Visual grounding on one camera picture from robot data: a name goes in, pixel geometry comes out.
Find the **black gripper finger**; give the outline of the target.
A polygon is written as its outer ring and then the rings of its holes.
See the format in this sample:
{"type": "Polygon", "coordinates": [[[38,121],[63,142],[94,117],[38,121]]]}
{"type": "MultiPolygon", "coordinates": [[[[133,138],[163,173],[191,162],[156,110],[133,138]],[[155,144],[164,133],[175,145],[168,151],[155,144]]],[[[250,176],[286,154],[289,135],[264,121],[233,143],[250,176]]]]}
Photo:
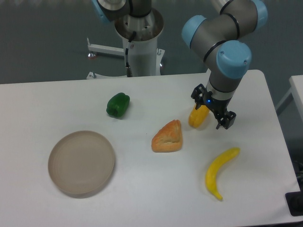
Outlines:
{"type": "Polygon", "coordinates": [[[205,105],[204,97],[206,93],[206,88],[203,84],[199,84],[194,88],[191,98],[195,101],[195,110],[198,110],[202,105],[205,105]]]}
{"type": "Polygon", "coordinates": [[[223,127],[227,130],[234,124],[236,113],[232,111],[224,110],[223,113],[220,114],[217,113],[215,115],[215,118],[218,121],[216,129],[223,127]]]}

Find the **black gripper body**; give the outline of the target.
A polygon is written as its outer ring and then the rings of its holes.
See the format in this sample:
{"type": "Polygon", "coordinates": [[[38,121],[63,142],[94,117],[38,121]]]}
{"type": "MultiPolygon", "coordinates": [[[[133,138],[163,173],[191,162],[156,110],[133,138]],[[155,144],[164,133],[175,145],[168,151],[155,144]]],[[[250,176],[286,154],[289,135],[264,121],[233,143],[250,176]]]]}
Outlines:
{"type": "Polygon", "coordinates": [[[212,111],[216,119],[224,118],[227,111],[227,105],[231,98],[226,100],[218,100],[213,97],[212,91],[207,91],[206,88],[202,91],[202,105],[206,105],[207,108],[212,111]]]}

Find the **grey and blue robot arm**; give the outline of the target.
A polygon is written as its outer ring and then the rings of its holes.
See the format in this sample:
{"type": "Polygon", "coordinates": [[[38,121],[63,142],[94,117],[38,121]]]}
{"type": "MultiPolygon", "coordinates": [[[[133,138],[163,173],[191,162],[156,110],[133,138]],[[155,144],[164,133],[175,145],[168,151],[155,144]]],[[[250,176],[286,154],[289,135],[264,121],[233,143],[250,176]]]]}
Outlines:
{"type": "MultiPolygon", "coordinates": [[[[94,0],[92,5],[102,21],[115,24],[122,38],[126,75],[158,75],[157,39],[164,21],[151,1],[94,0]]],[[[193,16],[183,26],[181,36],[211,72],[208,83],[192,92],[196,109],[207,107],[218,127],[228,129],[236,114],[227,106],[251,62],[250,48],[239,39],[264,26],[268,12],[260,0],[214,0],[212,5],[218,17],[193,16]]]]}

